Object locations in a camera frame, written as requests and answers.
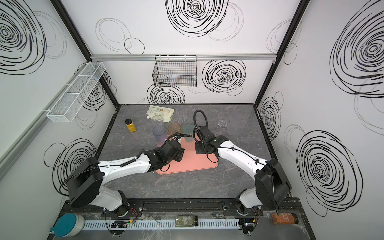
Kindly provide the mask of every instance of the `white wall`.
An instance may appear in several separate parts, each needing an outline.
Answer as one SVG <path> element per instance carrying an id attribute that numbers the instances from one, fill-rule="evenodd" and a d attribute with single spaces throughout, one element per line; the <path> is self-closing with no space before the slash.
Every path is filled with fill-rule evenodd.
<path id="1" fill-rule="evenodd" d="M 186 6 L 179 8 L 179 12 L 172 7 L 172 3 L 177 2 L 182 1 L 65 0 L 63 4 L 94 55 L 276 53 L 299 0 L 184 1 Z M 293 59 L 287 61 L 294 60 L 293 46 L 290 47 Z M 165 95 L 159 97 L 163 101 L 150 99 L 149 102 L 253 103 L 271 66 L 271 61 L 244 61 L 247 71 L 242 81 L 232 74 L 238 71 L 239 64 L 227 61 L 230 67 L 224 67 L 212 83 L 219 88 L 229 86 L 230 90 L 217 92 L 215 87 L 203 84 L 207 63 L 197 62 L 197 87 L 172 83 L 176 89 L 159 89 Z M 153 84 L 155 62 L 107 62 L 105 65 L 119 90 L 120 103 L 148 103 L 146 92 Z M 182 101 L 167 101 L 174 92 L 181 95 Z"/>
<path id="2" fill-rule="evenodd" d="M 1 4 L 3 3 L 5 4 L 1 7 L 3 16 L 6 16 L 5 13 L 14 16 L 14 12 L 5 7 L 7 3 L 1 1 Z M 23 51 L 20 53 L 17 51 L 5 52 L 4 29 L 2 28 L 0 32 L 0 61 L 3 64 L 0 65 L 0 100 L 2 102 L 0 106 L 2 113 L 0 154 L 3 154 L 32 120 L 44 110 L 44 107 L 69 81 L 78 65 L 84 62 L 81 52 L 49 0 L 31 0 L 26 3 L 18 0 L 14 4 L 17 3 L 26 9 L 28 14 L 31 14 L 31 11 L 44 12 L 35 12 L 36 18 L 31 14 L 31 21 L 36 23 L 35 27 L 41 24 L 47 48 L 44 61 L 38 61 L 38 66 L 32 64 L 31 67 L 20 70 L 28 63 L 30 64 L 30 60 L 26 58 Z M 13 19 L 18 29 L 28 27 L 18 25 L 20 22 L 16 21 L 17 18 Z M 52 26 L 56 26 L 56 30 L 50 27 L 49 22 L 46 22 L 47 19 L 50 20 L 50 23 L 54 23 Z M 39 58 L 43 56 L 42 53 L 36 52 L 35 54 Z M 22 64 L 5 67 L 4 57 L 22 57 L 26 60 Z M 13 74 L 24 75 L 10 75 L 12 70 L 14 70 Z M 100 85 L 97 85 L 90 97 L 88 103 L 92 107 L 80 109 L 73 122 L 48 122 L 0 181 L 1 239 L 41 240 L 47 238 L 49 228 L 53 226 L 60 212 L 63 199 L 62 195 L 54 189 L 53 169 L 45 166 L 43 159 L 48 166 L 53 166 L 65 148 L 67 152 L 74 154 L 71 157 L 67 155 L 66 158 L 62 156 L 60 161 L 75 163 L 76 160 L 79 164 L 85 158 L 92 156 L 99 146 L 114 112 L 112 103 L 107 99 Z M 54 177 L 54 182 L 56 186 L 60 185 L 56 177 Z M 20 224 L 15 224 L 17 222 L 24 222 L 22 229 Z"/>
<path id="3" fill-rule="evenodd" d="M 384 1 L 356 14 L 367 2 L 313 0 L 302 19 L 296 60 L 280 64 L 259 105 L 292 193 L 319 240 L 384 234 Z M 371 74 L 378 76 L 362 77 Z M 374 84 L 353 86 L 366 81 Z"/>

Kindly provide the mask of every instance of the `pink tray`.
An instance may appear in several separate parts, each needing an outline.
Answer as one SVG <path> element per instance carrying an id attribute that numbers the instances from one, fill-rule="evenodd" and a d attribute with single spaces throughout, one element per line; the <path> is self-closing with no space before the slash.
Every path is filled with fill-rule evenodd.
<path id="1" fill-rule="evenodd" d="M 189 172 L 194 170 L 215 168 L 218 166 L 217 157 L 212 153 L 208 154 L 208 160 L 206 154 L 196 154 L 195 141 L 187 142 L 184 138 L 181 139 L 181 146 L 185 149 L 183 159 L 180 162 L 171 161 L 169 163 L 169 169 L 166 172 L 156 170 L 158 174 L 171 174 L 176 172 Z M 167 170 L 168 165 L 162 168 L 163 171 Z"/>

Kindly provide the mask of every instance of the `white wire basket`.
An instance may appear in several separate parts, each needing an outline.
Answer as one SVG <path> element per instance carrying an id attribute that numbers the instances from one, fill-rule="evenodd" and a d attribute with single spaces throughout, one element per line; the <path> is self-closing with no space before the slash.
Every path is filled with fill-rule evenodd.
<path id="1" fill-rule="evenodd" d="M 88 62 L 47 113 L 52 122 L 72 122 L 105 72 L 102 62 Z"/>

